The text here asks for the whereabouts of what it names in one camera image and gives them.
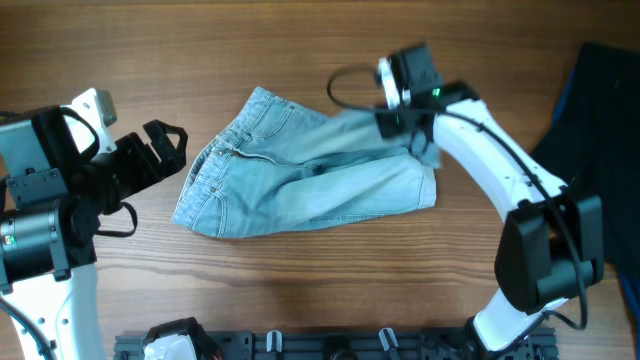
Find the folded jeans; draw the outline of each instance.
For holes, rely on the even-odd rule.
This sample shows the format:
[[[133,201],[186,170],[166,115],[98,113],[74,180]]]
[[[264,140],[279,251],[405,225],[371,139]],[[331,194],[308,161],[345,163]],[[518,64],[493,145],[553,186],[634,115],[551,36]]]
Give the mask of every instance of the folded jeans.
[[[194,161],[172,221],[208,236],[303,231],[435,203],[438,149],[383,140],[371,113],[334,118],[256,88]]]

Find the black cloth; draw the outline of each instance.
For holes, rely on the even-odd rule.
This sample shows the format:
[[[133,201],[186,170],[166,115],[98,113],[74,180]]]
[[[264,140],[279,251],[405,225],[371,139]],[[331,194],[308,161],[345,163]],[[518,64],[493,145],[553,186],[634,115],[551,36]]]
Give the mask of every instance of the black cloth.
[[[640,274],[640,55],[585,43],[557,123],[532,157],[600,195],[605,259]]]

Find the wooden table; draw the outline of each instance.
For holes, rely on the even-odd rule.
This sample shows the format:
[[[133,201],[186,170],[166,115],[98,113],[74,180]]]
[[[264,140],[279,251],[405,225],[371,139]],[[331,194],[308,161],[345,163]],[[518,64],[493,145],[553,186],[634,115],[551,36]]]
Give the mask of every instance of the wooden table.
[[[119,115],[114,135],[141,133],[155,118],[183,126],[189,165],[255,86],[335,114],[324,90],[332,70],[375,63],[420,40],[446,79],[472,84],[531,149],[550,126],[583,41],[640,50],[637,2],[17,3],[0,7],[0,109],[108,89]],[[363,82],[344,91],[376,99]],[[502,225],[463,169],[446,156],[444,164],[435,209],[246,240],[210,239],[170,223],[187,166],[130,199],[140,214],[134,237],[96,238],[108,353],[116,335],[188,316],[211,330],[462,325],[496,289]],[[102,221],[129,226],[123,214]],[[588,293],[588,330],[552,323],[561,357],[632,358],[633,330],[614,270]],[[575,301],[563,309],[578,316]],[[21,359],[13,327],[0,319],[0,359]]]

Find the wooden tabletop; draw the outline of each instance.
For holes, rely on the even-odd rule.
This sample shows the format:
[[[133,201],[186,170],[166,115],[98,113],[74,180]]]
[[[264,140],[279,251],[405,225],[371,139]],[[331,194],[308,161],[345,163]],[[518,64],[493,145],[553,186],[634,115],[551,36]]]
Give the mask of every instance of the wooden tabletop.
[[[140,227],[96,237],[104,343],[195,316],[210,330],[456,326],[494,291],[500,219],[445,156],[434,209],[339,228],[216,240],[170,223],[188,167],[255,86],[327,114],[332,70],[426,40],[445,79],[464,79],[531,149],[585,40],[640,50],[640,5],[608,1],[218,1],[0,7],[0,109],[113,95],[116,137],[161,119],[186,128],[188,166],[130,199]],[[344,94],[370,103],[364,82]],[[124,214],[104,227],[127,228]],[[557,326],[562,359],[631,359],[633,330],[614,270],[589,289],[584,332]],[[563,310],[578,317],[576,301]],[[0,316],[0,359],[21,359]]]

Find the light blue denim fabric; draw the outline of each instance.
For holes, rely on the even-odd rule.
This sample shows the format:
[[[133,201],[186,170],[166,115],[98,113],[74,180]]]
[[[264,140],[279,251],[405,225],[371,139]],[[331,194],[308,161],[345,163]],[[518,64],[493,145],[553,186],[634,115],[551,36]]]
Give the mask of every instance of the light blue denim fabric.
[[[256,88],[196,158],[172,221],[238,238],[430,207],[439,157],[426,144],[424,136],[383,141],[370,113],[329,118]]]

